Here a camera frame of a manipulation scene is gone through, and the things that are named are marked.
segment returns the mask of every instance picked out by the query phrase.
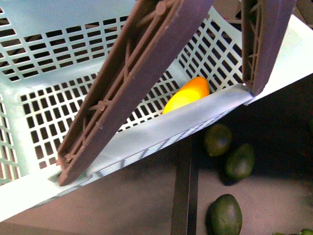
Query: basket handle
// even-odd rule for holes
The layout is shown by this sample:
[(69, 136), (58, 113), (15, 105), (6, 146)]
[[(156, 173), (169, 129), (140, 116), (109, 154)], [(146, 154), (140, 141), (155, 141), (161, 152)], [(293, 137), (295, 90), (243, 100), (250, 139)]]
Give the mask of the basket handle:
[(61, 186), (90, 166), (192, 38), (212, 3), (136, 2), (58, 149)]

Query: light blue plastic basket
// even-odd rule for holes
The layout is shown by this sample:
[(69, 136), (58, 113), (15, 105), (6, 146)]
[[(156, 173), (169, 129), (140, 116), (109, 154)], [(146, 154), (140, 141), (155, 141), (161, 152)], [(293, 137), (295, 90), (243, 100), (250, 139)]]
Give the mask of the light blue plastic basket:
[[(241, 84), (241, 33), (211, 8), (85, 174), (59, 187), (57, 148), (134, 4), (0, 1), (0, 201), (9, 195), (15, 202), (1, 205), (0, 221), (134, 163), (255, 100)], [(160, 116), (169, 98), (197, 75), (208, 79), (212, 94)]]

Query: dark surface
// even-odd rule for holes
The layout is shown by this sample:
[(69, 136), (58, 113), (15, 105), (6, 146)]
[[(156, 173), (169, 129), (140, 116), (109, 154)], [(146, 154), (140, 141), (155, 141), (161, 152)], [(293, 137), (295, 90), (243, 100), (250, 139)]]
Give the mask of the dark surface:
[[(313, 118), (313, 74), (248, 106), (240, 106), (217, 123), (233, 134), (230, 150), (250, 143), (255, 150), (253, 175), (313, 179), (313, 137), (308, 123)], [(198, 142), (205, 130), (196, 134)], [(203, 168), (221, 163), (199, 153)]]

